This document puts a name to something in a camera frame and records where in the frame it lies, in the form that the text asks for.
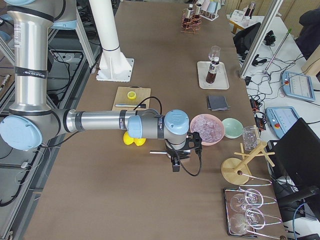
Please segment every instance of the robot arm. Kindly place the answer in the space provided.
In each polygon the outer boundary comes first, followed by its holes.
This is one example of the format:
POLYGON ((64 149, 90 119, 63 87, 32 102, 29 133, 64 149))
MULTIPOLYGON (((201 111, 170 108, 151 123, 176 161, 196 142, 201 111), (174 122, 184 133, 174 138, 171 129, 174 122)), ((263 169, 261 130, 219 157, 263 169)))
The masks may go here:
POLYGON ((189 118, 181 110, 166 116, 155 110, 86 112, 51 109, 46 102, 48 29, 74 29, 75 0, 5 0, 14 20, 15 101, 0 123, 5 142, 18 150, 36 148, 58 135, 86 130, 128 130, 133 138, 164 139, 174 172, 186 150, 201 151, 198 133, 188 133, 189 118))

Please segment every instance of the wooden round base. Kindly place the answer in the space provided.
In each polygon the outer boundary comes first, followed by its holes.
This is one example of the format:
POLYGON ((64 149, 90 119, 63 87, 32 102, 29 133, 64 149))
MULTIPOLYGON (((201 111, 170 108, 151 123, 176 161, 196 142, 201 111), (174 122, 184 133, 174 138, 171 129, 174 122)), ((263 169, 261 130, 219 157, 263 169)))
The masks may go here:
MULTIPOLYGON (((225 180, 234 185, 245 184, 249 181, 248 176, 238 175, 238 173, 234 172, 236 166, 241 163, 241 160, 235 157, 228 158, 223 161, 221 165, 221 172, 225 180)), ((245 164, 241 171, 244 174, 250 175, 250 171, 248 166, 245 164)))

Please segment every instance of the person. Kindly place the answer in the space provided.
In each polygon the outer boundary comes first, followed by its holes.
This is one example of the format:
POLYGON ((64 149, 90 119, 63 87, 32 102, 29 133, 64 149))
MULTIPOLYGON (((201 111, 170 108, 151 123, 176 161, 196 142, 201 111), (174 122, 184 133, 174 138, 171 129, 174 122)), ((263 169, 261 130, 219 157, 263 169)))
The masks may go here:
POLYGON ((320 8, 305 12, 301 15, 299 23, 303 28, 295 43, 308 60, 320 45, 320 8))

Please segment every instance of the green bowl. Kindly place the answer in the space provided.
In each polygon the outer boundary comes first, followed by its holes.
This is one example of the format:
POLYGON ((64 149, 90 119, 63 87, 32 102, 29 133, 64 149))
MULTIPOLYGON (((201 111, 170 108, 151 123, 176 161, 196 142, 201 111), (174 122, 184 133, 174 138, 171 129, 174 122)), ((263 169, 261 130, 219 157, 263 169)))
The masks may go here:
POLYGON ((244 131, 244 126, 241 122, 234 118, 226 118, 222 121, 224 126, 224 135, 229 139, 240 137, 244 131))

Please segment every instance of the blue device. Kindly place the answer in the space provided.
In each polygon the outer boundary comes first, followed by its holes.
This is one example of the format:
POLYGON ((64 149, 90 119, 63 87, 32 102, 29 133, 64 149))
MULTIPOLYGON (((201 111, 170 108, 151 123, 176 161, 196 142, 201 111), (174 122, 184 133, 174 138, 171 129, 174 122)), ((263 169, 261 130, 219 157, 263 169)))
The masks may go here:
POLYGON ((302 73, 284 71, 281 83, 285 95, 313 102, 316 100, 311 77, 302 73))
POLYGON ((299 119, 299 115, 292 106, 267 107, 265 115, 268 118, 275 135, 281 139, 283 135, 299 119))

